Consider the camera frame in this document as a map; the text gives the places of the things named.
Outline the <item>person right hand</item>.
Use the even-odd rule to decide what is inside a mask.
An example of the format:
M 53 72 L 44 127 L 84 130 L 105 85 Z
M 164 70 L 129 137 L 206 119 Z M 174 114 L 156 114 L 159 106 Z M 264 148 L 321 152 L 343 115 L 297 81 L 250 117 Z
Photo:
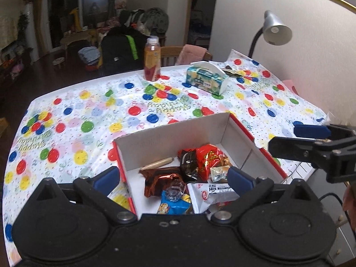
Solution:
M 351 228 L 356 229 L 356 202 L 351 186 L 348 186 L 343 196 L 343 211 L 350 217 Z

